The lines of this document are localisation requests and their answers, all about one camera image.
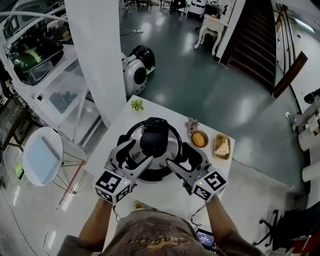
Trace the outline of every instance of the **wooden handrail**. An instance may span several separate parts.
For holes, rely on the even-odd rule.
[[[273,96],[278,98],[284,90],[291,84],[291,82],[299,74],[300,70],[306,64],[308,57],[301,51],[298,57],[294,60],[293,64],[289,67],[289,70],[283,75],[280,82],[273,90]]]

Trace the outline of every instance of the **white pillar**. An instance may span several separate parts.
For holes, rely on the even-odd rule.
[[[65,0],[79,63],[104,124],[126,104],[117,0]]]

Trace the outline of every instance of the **office chair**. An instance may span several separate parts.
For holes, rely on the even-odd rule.
[[[179,16],[181,15],[181,11],[179,9],[185,8],[187,6],[186,0],[173,0],[170,6],[170,11],[169,13],[177,12]]]
[[[265,224],[269,228],[269,232],[259,242],[254,242],[254,246],[260,245],[270,237],[269,243],[266,243],[265,247],[272,244],[274,251],[279,248],[289,250],[292,247],[293,239],[308,238],[320,230],[320,202],[305,210],[286,211],[279,221],[278,213],[278,210],[273,211],[273,215],[275,215],[273,224],[264,219],[259,221],[260,224]]]

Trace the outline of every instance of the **white side table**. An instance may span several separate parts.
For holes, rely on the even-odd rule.
[[[216,38],[216,37],[218,36],[218,33],[217,33],[217,32],[212,31],[212,30],[209,29],[209,28],[206,28],[206,29],[204,30],[204,32],[203,32],[203,35],[202,35],[202,39],[201,39],[201,42],[200,42],[201,45],[204,43],[206,34],[209,34],[209,35],[213,36],[214,38]]]
[[[59,163],[56,165],[55,169],[53,169],[53,170],[43,170],[44,172],[49,172],[48,178],[46,179],[45,183],[41,183],[40,182],[40,180],[37,177],[36,172],[33,170],[32,166],[29,164],[28,159],[26,157],[28,155],[28,151],[30,151],[32,149],[31,147],[32,147],[33,143],[39,137],[41,137],[45,141],[47,146],[50,148],[50,150],[54,153],[55,157],[59,161]],[[73,157],[74,159],[76,159],[77,163],[67,163],[67,164],[65,164],[63,162],[64,154],[67,154],[67,155]],[[38,186],[38,187],[43,187],[43,186],[46,186],[46,185],[48,185],[48,184],[50,184],[52,182],[55,185],[57,185],[58,187],[60,187],[63,190],[65,190],[64,194],[63,194],[63,197],[62,197],[62,199],[60,201],[60,204],[64,200],[64,197],[65,197],[65,195],[67,193],[76,194],[76,190],[74,190],[72,188],[72,183],[75,180],[77,174],[79,173],[81,167],[83,165],[85,165],[86,163],[87,162],[84,161],[83,159],[80,159],[80,158],[78,158],[78,157],[76,157],[76,156],[74,156],[72,154],[64,152],[62,138],[60,137],[59,133],[57,133],[51,127],[39,128],[39,129],[37,129],[36,131],[34,131],[31,134],[31,136],[29,137],[29,139],[27,140],[27,142],[25,144],[24,151],[23,151],[23,157],[22,157],[22,166],[23,166],[24,173],[25,173],[26,177],[28,178],[28,180],[33,185]],[[73,175],[73,177],[72,177],[72,179],[70,181],[67,178],[67,174],[66,174],[65,170],[63,170],[63,173],[65,175],[65,179],[68,182],[68,184],[67,184],[58,175],[58,172],[59,172],[60,168],[63,169],[63,167],[70,167],[70,166],[78,166],[78,169],[77,169],[77,171],[75,172],[75,174]],[[55,183],[53,181],[56,177],[58,177],[61,180],[61,182],[66,186],[66,188],[63,188],[62,186],[58,185],[57,183]]]
[[[212,18],[211,16],[205,14],[204,20],[202,23],[202,27],[200,28],[198,42],[194,46],[194,49],[197,49],[199,47],[201,39],[204,36],[205,30],[209,29],[211,31],[216,31],[217,32],[217,39],[215,40],[215,43],[212,48],[212,56],[215,56],[216,55],[215,50],[221,40],[221,36],[224,31],[224,28],[228,26],[227,23],[224,23],[224,20],[225,19],[221,20],[221,19],[217,19],[217,18]]]

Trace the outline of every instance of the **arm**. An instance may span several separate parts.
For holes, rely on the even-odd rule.
[[[112,204],[99,198],[93,212],[84,224],[79,239],[87,250],[102,252],[107,236]]]
[[[212,234],[218,246],[223,244],[224,240],[233,232],[238,233],[235,224],[227,214],[218,197],[206,203],[206,210],[209,215]]]

